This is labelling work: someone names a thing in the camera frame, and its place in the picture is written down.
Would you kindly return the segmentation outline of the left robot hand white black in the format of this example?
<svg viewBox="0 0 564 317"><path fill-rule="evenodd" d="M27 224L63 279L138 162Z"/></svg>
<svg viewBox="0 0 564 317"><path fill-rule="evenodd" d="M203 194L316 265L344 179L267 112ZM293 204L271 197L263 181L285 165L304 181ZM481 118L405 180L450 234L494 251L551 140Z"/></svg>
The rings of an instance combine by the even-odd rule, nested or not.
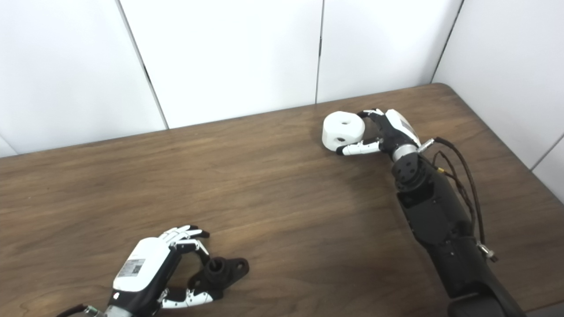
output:
<svg viewBox="0 0 564 317"><path fill-rule="evenodd" d="M167 287L183 254L195 253L202 265L208 263L210 254L199 239L209 236L196 225L184 225L141 239L113 281L105 316L154 317L161 309L212 302L207 292L196 295L191 288L172 291Z"/></svg>

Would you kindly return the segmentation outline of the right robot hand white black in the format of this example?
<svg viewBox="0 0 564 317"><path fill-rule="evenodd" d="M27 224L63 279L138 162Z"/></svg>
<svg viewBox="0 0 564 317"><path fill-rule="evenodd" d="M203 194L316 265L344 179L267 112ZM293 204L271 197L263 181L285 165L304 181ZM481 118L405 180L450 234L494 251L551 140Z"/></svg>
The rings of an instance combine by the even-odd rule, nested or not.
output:
<svg viewBox="0 0 564 317"><path fill-rule="evenodd" d="M360 140L336 149L337 155L354 156L382 152L393 162L402 156L417 152L421 141L409 122L396 110L383 112L377 108L356 114L360 118L370 118L377 127L379 136Z"/></svg>

